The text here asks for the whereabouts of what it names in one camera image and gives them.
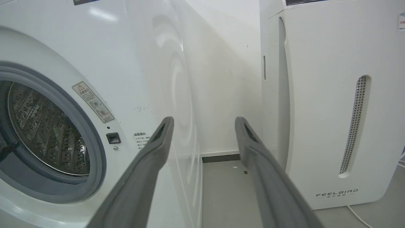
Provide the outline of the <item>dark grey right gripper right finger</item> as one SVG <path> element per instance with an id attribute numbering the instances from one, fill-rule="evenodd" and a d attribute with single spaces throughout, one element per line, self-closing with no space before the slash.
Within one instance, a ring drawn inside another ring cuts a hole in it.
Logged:
<path id="1" fill-rule="evenodd" d="M 244 117 L 235 119 L 240 159 L 250 174 L 264 228 L 322 228 L 323 224 Z"/>

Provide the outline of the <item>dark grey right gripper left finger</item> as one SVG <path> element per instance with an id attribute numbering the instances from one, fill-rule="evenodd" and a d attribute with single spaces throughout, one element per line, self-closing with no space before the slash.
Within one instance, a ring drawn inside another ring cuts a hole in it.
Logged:
<path id="1" fill-rule="evenodd" d="M 87 224 L 88 228 L 145 228 L 158 173 L 167 162 L 174 118 L 165 117 Z"/>

